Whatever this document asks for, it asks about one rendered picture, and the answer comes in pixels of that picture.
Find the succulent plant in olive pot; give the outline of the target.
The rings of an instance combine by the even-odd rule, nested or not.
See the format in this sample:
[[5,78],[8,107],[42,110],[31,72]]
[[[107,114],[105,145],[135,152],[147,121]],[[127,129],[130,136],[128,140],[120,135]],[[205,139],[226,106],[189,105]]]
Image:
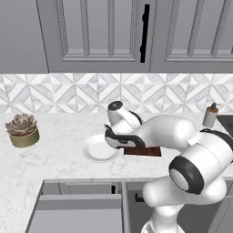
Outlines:
[[40,138],[33,115],[15,115],[12,121],[5,124],[5,128],[14,147],[31,147]]

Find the dark brown cutting board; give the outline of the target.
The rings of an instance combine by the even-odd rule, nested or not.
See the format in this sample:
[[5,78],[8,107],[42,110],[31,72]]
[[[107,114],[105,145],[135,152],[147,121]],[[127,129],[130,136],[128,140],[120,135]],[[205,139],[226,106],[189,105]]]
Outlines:
[[127,147],[124,149],[125,155],[132,156],[148,156],[148,157],[161,157],[160,147],[136,148]]

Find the plain grey wall cupboard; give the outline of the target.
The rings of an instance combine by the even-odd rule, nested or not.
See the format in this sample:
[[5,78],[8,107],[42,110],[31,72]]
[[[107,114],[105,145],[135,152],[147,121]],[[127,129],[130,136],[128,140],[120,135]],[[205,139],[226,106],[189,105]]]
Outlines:
[[45,74],[36,0],[0,0],[0,74]]

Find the grey base cupboard front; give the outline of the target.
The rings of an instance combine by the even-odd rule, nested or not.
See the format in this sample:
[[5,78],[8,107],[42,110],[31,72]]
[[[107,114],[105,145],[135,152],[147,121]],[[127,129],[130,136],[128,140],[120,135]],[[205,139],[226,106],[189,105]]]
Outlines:
[[[206,206],[185,205],[177,223],[185,233],[233,233],[233,181],[227,180],[227,195]],[[144,182],[127,182],[127,197],[132,233],[140,233],[150,219],[152,208],[145,202],[136,202],[135,193],[142,193]]]

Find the white round plate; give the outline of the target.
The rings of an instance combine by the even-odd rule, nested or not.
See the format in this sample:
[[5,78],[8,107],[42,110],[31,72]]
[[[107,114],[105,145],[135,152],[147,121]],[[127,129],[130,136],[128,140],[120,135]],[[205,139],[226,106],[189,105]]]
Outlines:
[[106,162],[122,154],[122,149],[112,148],[103,134],[87,138],[82,145],[82,153],[86,158],[96,162]]

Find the grey wall cupboard door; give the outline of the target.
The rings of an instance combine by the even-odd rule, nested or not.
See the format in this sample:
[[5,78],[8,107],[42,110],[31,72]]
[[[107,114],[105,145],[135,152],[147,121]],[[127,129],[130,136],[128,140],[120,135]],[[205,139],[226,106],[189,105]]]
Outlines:
[[233,0],[157,0],[150,71],[233,73]]
[[[36,0],[51,73],[146,73],[142,15],[150,0]],[[149,45],[149,21],[147,47]]]

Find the dark sink basin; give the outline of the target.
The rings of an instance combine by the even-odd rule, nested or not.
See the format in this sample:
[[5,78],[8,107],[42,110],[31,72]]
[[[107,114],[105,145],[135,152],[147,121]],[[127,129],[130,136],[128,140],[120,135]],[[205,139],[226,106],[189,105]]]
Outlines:
[[218,115],[218,121],[233,137],[233,115]]

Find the grey open drawer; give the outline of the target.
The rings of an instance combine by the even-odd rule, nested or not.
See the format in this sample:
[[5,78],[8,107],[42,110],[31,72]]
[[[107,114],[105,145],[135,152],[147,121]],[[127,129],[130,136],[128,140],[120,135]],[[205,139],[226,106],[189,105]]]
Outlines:
[[121,185],[44,183],[26,233],[123,233]]

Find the grey soap dispenser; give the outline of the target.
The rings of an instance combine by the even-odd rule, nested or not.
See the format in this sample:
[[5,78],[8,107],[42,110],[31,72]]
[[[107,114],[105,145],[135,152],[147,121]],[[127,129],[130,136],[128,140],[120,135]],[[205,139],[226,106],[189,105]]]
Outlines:
[[202,125],[204,127],[212,128],[218,115],[217,103],[213,102],[207,107]]

